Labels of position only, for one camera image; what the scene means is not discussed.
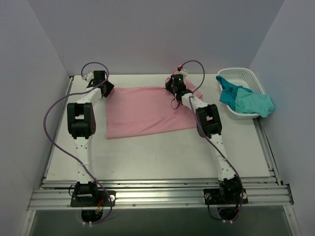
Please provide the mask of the pink t shirt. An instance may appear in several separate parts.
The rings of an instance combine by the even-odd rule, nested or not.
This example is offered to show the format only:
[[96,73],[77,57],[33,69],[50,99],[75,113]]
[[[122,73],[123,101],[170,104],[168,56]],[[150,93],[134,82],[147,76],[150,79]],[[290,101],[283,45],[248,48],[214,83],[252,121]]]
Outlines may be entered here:
[[196,128],[191,110],[176,107],[161,86],[114,88],[106,98],[106,138],[128,138]]

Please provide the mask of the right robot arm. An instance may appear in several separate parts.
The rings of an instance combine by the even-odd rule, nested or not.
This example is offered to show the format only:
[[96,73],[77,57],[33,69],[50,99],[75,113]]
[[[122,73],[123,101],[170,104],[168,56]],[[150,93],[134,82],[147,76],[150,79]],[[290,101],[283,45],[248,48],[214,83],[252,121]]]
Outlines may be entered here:
[[206,139],[212,146],[212,158],[215,162],[220,189],[219,198],[229,203],[235,198],[243,198],[244,189],[239,174],[226,156],[222,140],[222,123],[215,104],[203,102],[187,88],[184,75],[171,75],[165,83],[165,88],[177,102],[192,111],[200,137]]

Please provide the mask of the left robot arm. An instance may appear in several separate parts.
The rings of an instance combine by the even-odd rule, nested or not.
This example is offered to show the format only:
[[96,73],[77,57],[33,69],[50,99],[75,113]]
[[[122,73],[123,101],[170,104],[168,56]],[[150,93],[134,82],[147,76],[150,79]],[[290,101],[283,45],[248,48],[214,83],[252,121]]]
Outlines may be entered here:
[[77,181],[74,187],[75,198],[80,198],[88,206],[99,201],[99,190],[93,175],[92,139],[96,132],[94,105],[106,98],[114,85],[108,81],[107,72],[95,70],[83,77],[88,82],[86,92],[76,102],[66,108],[67,128],[73,138],[77,164]]

